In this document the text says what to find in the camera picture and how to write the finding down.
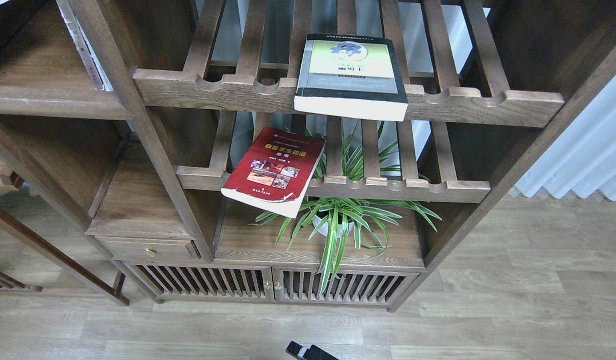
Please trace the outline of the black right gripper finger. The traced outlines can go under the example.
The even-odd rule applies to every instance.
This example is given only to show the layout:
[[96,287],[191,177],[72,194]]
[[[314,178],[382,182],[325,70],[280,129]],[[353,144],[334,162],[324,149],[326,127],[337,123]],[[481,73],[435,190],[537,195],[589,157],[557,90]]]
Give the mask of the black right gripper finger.
[[303,359],[304,360],[305,359],[338,360],[338,358],[336,358],[335,356],[331,355],[330,353],[326,352],[325,350],[321,349],[320,347],[314,344],[311,345],[310,348],[306,348],[294,341],[289,342],[286,348],[286,353],[290,354],[292,357],[294,357],[297,360],[303,360]]

